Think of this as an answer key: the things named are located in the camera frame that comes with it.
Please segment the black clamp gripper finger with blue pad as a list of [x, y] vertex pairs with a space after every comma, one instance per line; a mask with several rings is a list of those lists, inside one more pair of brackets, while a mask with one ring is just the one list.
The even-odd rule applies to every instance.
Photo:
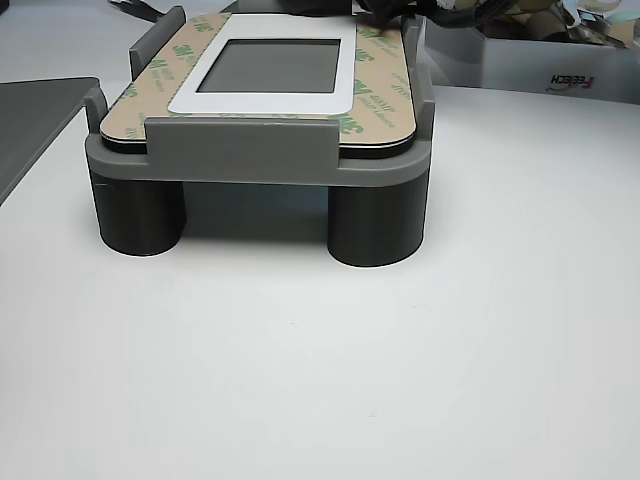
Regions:
[[356, 0], [355, 3], [366, 13], [366, 24], [384, 33], [397, 17], [414, 15], [415, 1], [409, 0]]

